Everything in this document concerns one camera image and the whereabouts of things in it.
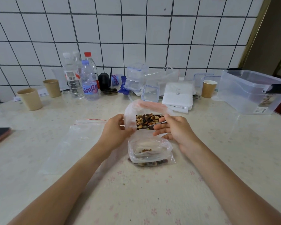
plastic bottle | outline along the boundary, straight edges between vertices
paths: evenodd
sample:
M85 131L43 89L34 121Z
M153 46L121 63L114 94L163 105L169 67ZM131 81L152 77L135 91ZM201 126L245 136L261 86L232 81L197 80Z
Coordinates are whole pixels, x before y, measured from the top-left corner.
M80 52L79 51L73 51L73 57L74 57L75 64L78 66L78 70L79 70L79 74L80 74L81 69L82 69Z
M88 62L90 63L90 66L94 70L94 75L96 76L96 81L97 81L97 87L98 87L98 89L100 89L97 66L96 66L94 60L92 59L92 53L91 52L85 52L84 55L85 55L85 59L88 60Z
M81 80L85 98L87 100L97 100L99 98L99 92L96 76L88 60L82 60Z
M63 53L63 56L65 58L65 65L63 69L68 81L68 86L70 88L71 94L77 99L82 99L84 98L84 93L82 90L78 67L75 64L70 53Z

cup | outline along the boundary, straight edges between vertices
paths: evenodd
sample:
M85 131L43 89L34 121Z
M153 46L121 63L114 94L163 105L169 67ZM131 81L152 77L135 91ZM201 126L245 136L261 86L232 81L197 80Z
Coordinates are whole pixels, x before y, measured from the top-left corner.
M201 96L204 98L211 98L216 88L217 82L213 80L204 80Z
M28 110L38 110L43 107L39 94L35 88L26 88L17 92Z
M61 96L59 83L57 79L44 80L43 83L51 98Z

brown paper cup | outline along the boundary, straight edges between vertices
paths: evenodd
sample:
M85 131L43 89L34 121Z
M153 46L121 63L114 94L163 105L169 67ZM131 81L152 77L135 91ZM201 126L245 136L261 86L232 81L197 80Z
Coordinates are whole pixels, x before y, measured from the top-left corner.
M26 88L17 92L28 110L38 110L43 107L39 94L35 88Z
M61 96L59 83L57 79L51 79L51 80L44 80L43 81L49 95L52 98Z
M202 88L202 97L211 98L216 88L217 82L213 80L204 80Z

clear plastic bottle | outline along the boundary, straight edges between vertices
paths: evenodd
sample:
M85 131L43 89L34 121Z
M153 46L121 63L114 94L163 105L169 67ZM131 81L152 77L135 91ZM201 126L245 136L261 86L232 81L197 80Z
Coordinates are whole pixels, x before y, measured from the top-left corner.
M70 53L63 53L63 56L65 58L65 65L63 69L68 81L68 86L70 88L71 94L77 99L82 99L84 98L84 93L81 86L82 84L78 67L75 64Z
M99 92L96 76L88 60L82 60L81 80L85 98L91 101L97 100L99 98Z
M84 55L85 55L85 59L88 60L88 62L90 63L90 66L94 70L94 75L96 76L96 81L97 81L97 87L98 87L98 89L100 89L97 66L96 66L94 60L92 59L92 53L91 52L85 52Z
M73 51L73 57L74 57L75 64L78 66L78 70L79 70L79 74L80 74L81 69L82 69L80 52L79 51Z

table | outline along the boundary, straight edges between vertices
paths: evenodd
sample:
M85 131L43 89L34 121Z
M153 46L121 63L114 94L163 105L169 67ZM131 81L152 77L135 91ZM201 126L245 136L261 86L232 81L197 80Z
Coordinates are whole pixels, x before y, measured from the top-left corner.
M0 105L0 127L14 132L0 143L0 224L8 223L60 175L39 174L76 119L108 119L130 103L122 94L97 101L41 98L27 111ZM194 132L246 184L281 212L281 116L240 115L225 102L200 98L187 118ZM213 193L175 147L176 164L137 167L127 155L87 185L66 224L230 224Z

